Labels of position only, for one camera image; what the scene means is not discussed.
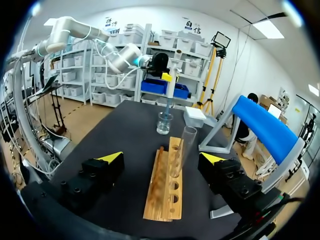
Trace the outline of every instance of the blue bin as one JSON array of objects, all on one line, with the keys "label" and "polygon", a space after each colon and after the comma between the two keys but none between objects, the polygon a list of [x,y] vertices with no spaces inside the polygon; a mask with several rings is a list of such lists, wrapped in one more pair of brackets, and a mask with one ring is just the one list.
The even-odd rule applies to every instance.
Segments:
[{"label": "blue bin", "polygon": [[166,81],[147,78],[141,83],[141,91],[146,91],[155,94],[166,94],[167,85],[168,82]]},{"label": "blue bin", "polygon": [[173,96],[180,99],[187,99],[189,90],[186,85],[176,83]]}]

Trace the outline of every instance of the glass beaker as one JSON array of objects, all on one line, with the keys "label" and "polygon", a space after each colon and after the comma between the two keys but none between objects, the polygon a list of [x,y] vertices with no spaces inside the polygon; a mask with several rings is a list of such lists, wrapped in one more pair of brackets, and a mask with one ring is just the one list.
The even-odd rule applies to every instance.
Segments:
[{"label": "glass beaker", "polygon": [[197,135],[197,129],[192,126],[185,126],[181,136],[179,147],[176,150],[174,161],[170,163],[170,175],[173,178],[179,176],[179,173],[184,166],[189,152],[194,144]]},{"label": "glass beaker", "polygon": [[159,112],[159,119],[156,124],[156,131],[158,134],[167,135],[170,131],[171,122],[174,119],[170,113]]}]

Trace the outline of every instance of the person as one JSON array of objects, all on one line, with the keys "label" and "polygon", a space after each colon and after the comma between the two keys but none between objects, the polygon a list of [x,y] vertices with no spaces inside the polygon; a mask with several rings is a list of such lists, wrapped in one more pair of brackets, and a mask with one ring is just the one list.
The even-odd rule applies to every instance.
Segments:
[{"label": "person", "polygon": [[[258,103],[258,96],[254,93],[250,93],[247,97],[248,99]],[[250,128],[241,120],[239,124],[238,131],[236,132],[235,139],[246,142],[245,151],[242,153],[242,156],[246,159],[253,160],[253,152],[255,150],[255,145],[257,143],[257,136],[251,131]]]}]

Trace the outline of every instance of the blue cushion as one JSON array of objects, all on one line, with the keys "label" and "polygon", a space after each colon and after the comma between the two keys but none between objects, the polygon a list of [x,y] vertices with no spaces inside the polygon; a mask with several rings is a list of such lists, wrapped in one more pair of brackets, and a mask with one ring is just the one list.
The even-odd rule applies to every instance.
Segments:
[{"label": "blue cushion", "polygon": [[298,141],[297,136],[279,119],[245,96],[239,97],[232,112],[254,132],[277,165]]}]

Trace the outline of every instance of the black tabletop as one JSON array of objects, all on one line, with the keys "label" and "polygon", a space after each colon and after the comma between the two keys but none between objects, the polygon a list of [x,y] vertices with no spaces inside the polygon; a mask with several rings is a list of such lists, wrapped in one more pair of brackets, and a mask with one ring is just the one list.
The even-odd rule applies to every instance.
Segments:
[{"label": "black tabletop", "polygon": [[[185,127],[183,111],[171,109],[173,122],[168,135],[156,131],[158,113],[165,108],[140,102],[124,101],[102,119],[73,152],[64,160],[51,182],[59,185],[78,173],[81,163],[123,152],[125,169],[112,190],[101,196],[91,210],[81,217],[109,230],[137,237],[193,237],[198,240],[218,240],[231,233],[240,216],[231,214],[210,219],[210,210],[226,205],[220,195],[214,195],[198,171],[198,144],[211,128],[198,129],[194,145],[183,167],[182,219],[159,222],[143,219],[146,198],[157,149],[169,144],[170,137],[181,137]],[[219,131],[209,143],[224,147],[227,140]],[[216,154],[236,158],[230,154]]]}]

